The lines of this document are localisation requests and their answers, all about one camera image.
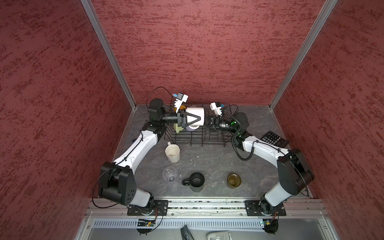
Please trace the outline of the red inside white mug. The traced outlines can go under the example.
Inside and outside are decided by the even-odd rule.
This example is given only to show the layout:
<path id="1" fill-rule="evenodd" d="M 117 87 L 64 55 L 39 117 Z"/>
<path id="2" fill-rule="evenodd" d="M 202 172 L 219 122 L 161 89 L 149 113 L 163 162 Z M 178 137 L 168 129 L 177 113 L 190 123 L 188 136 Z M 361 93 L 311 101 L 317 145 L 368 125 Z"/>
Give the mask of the red inside white mug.
<path id="1" fill-rule="evenodd" d="M 190 124 L 189 126 L 186 126 L 187 131 L 190 131 L 190 132 L 195 131 L 196 129 L 204 125 L 205 123 L 204 108 L 197 108 L 196 106 L 191 106 L 186 109 L 186 112 L 194 116 L 200 117 L 200 120 L 197 121 L 196 117 L 187 115 L 187 123 L 189 124 L 190 122 L 192 122 L 192 124 Z"/>

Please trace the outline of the lilac plastic cup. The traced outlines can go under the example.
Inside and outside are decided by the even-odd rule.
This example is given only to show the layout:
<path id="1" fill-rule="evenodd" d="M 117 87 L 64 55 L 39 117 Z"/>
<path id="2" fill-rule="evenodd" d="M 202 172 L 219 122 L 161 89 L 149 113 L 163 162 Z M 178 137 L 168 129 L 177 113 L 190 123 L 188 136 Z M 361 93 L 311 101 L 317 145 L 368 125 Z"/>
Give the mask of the lilac plastic cup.
<path id="1" fill-rule="evenodd" d="M 186 126 L 185 127 L 185 130 L 189 131 L 189 132 L 193 132 L 195 131 L 196 129 L 195 128 L 192 128 L 191 126 Z"/>

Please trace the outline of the pale green mug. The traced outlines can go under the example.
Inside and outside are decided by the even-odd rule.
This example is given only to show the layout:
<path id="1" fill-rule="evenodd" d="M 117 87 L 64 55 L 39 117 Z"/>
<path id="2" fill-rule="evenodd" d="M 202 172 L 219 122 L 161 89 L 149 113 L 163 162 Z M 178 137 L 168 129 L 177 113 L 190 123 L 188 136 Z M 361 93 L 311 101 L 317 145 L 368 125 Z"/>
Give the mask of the pale green mug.
<path id="1" fill-rule="evenodd" d="M 179 127 L 177 124 L 174 124 L 174 129 L 175 129 L 176 134 L 179 134 L 184 128 Z"/>

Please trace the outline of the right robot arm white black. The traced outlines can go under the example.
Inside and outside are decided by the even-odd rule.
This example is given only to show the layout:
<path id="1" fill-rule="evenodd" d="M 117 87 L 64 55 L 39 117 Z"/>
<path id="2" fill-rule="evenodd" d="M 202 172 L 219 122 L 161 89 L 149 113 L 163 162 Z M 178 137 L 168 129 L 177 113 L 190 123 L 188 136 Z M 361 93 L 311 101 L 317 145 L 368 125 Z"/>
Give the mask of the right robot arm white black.
<path id="1" fill-rule="evenodd" d="M 300 150 L 280 148 L 267 140 L 258 139 L 247 131 L 248 126 L 248 118 L 244 113 L 229 115 L 228 118 L 213 115 L 207 117 L 204 123 L 204 128 L 209 131 L 231 133 L 232 147 L 242 161 L 248 161 L 256 155 L 278 169 L 279 182 L 262 195 L 258 206 L 262 215 L 270 216 L 278 211 L 282 202 L 307 188 L 315 175 Z"/>

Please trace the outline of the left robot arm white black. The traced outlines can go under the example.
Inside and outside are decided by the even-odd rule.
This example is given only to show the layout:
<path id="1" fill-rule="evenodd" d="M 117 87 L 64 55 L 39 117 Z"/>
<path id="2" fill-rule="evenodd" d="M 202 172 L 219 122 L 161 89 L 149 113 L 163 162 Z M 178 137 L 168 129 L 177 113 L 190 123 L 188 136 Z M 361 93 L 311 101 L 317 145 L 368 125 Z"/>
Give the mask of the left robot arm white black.
<path id="1" fill-rule="evenodd" d="M 167 125 L 176 124 L 179 127 L 200 127 L 205 123 L 204 108 L 181 109 L 187 102 L 188 96 L 182 93 L 173 94 L 173 106 L 168 110 L 163 100 L 148 100 L 147 110 L 149 120 L 145 123 L 138 138 L 120 157 L 113 162 L 105 162 L 101 174 L 94 186 L 98 196 L 114 202 L 115 205 L 136 206 L 139 211 L 148 216 L 155 211 L 155 201 L 151 193 L 140 190 L 134 174 L 137 167 L 155 146 L 167 129 Z"/>

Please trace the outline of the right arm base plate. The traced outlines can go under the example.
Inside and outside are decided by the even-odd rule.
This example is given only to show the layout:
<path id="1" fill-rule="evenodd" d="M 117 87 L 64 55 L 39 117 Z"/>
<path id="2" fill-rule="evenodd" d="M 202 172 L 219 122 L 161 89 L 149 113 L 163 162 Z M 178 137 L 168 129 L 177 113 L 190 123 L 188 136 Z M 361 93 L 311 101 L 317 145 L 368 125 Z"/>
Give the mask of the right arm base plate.
<path id="1" fill-rule="evenodd" d="M 249 217 L 285 217 L 287 215 L 283 203 L 277 206 L 270 205 L 266 200 L 247 200 L 244 203 L 247 216 Z"/>

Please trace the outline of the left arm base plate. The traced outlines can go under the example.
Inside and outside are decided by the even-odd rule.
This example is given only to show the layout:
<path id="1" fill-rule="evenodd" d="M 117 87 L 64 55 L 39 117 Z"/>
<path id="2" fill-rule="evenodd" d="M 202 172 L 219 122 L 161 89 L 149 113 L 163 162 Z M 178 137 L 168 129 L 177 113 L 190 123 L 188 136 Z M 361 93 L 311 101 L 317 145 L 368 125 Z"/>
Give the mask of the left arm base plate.
<path id="1" fill-rule="evenodd" d="M 127 210 L 128 216 L 137 216 L 137 217 L 155 217 L 155 216 L 166 216 L 168 211 L 168 200 L 154 200 L 150 202 L 153 203 L 152 207 L 140 207 L 136 205 L 129 205 Z"/>

